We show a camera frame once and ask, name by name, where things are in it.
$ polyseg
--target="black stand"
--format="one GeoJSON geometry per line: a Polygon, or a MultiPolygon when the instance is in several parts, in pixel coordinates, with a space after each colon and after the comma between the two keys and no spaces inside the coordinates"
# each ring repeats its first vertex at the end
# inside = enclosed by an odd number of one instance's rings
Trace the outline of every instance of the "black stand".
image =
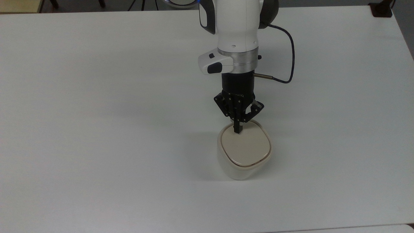
{"type": "Polygon", "coordinates": [[[380,3],[369,3],[368,6],[371,7],[371,12],[374,17],[391,18],[391,3],[392,0],[383,0],[380,3]]]}

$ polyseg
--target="white container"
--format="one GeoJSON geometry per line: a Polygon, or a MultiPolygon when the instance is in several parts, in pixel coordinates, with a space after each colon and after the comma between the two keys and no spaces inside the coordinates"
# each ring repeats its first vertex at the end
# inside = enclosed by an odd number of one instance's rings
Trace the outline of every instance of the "white container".
{"type": "Polygon", "coordinates": [[[163,0],[163,2],[175,8],[190,8],[198,4],[197,0],[163,0]]]}
{"type": "Polygon", "coordinates": [[[256,121],[243,125],[237,134],[233,124],[222,129],[217,139],[217,157],[221,168],[232,179],[244,180],[269,161],[272,143],[269,135],[256,121]]]}

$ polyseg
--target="silver metal ring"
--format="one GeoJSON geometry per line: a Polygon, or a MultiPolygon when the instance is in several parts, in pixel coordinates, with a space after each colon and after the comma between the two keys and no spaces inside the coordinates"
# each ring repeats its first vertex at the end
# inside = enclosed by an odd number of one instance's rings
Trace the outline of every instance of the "silver metal ring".
{"type": "Polygon", "coordinates": [[[233,59],[232,74],[242,74],[250,72],[258,66],[259,47],[242,53],[230,53],[218,49],[219,54],[231,57],[233,59]]]}

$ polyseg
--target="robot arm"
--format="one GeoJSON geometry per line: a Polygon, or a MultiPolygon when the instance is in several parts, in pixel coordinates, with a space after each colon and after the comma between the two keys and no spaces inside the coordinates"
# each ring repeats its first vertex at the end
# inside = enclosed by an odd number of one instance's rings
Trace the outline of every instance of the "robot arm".
{"type": "Polygon", "coordinates": [[[257,31],[270,23],[279,9],[278,0],[200,0],[200,24],[218,35],[217,48],[201,55],[203,74],[221,74],[223,90],[214,100],[241,133],[243,123],[264,107],[255,100],[254,69],[258,65],[257,31]]]}

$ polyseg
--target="black cable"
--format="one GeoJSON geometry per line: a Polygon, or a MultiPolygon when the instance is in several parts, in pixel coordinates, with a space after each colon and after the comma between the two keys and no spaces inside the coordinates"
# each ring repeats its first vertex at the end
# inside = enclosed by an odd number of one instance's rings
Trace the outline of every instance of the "black cable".
{"type": "Polygon", "coordinates": [[[136,0],[134,0],[134,1],[132,2],[132,4],[131,4],[130,8],[128,8],[128,11],[129,11],[129,10],[131,10],[131,8],[132,8],[132,6],[134,5],[135,1],[136,1],[136,0]]]}
{"type": "Polygon", "coordinates": [[[288,31],[286,31],[285,29],[283,29],[281,27],[278,27],[278,26],[275,26],[275,25],[271,25],[271,24],[268,24],[268,23],[265,23],[265,22],[261,22],[261,23],[263,23],[266,26],[279,29],[280,31],[286,33],[287,36],[289,36],[290,43],[292,44],[292,70],[290,71],[289,80],[288,81],[284,81],[284,80],[280,80],[280,79],[275,78],[275,77],[272,77],[272,80],[275,80],[275,81],[278,81],[278,82],[281,82],[281,83],[285,83],[285,84],[290,83],[290,81],[292,81],[293,71],[295,69],[295,45],[293,43],[293,38],[292,38],[292,36],[290,35],[290,33],[288,31]]]}

